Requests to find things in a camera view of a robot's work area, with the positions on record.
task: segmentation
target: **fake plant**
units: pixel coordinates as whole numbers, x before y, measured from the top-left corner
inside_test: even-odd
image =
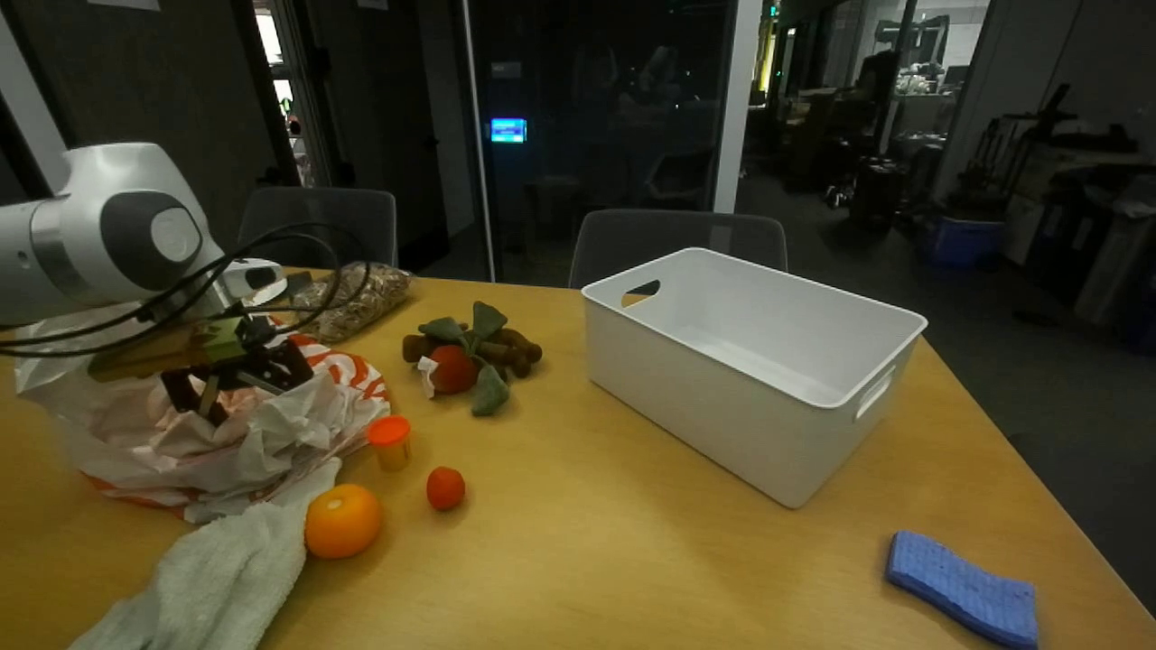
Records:
[[[505,315],[473,304],[473,324],[434,317],[404,337],[401,358],[426,378],[426,395],[464,395],[473,388],[473,416],[495,416],[508,400],[508,375],[532,375],[542,348],[505,330]]]

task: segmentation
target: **white plastic bin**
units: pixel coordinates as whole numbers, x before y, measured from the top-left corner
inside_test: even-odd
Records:
[[[629,266],[581,296],[591,384],[790,510],[882,420],[930,324],[713,250]]]

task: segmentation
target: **blue cloth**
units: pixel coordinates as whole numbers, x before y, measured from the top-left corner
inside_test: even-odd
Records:
[[[924,534],[892,538],[888,582],[1001,648],[1042,648],[1035,585],[988,575]]]

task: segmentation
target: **wooden table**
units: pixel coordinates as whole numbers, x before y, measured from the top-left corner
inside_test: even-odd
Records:
[[[897,530],[1035,582],[1044,648],[1156,648],[1153,613],[924,345],[886,424],[790,512],[587,378],[579,294],[412,294],[347,348],[414,424],[407,471],[370,457],[345,471],[383,495],[390,534],[310,564],[266,648],[982,648],[882,577]],[[399,354],[418,321],[467,317],[473,300],[544,348],[497,420],[471,420],[467,398],[426,400]],[[103,500],[10,378],[3,424],[0,640],[63,648],[139,591],[183,525]],[[473,487],[452,516],[422,504],[441,464]]]

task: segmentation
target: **black chair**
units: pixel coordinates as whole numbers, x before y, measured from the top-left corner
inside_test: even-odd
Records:
[[[772,217],[696,209],[595,209],[587,212],[572,257],[572,284],[617,275],[642,262],[706,246],[786,272],[786,236]]]
[[[339,263],[378,262],[399,263],[399,200],[372,189],[252,189],[239,246],[294,227],[306,239],[323,239],[337,250]],[[329,266],[331,257],[306,239],[280,239],[252,257],[266,257],[294,266]]]

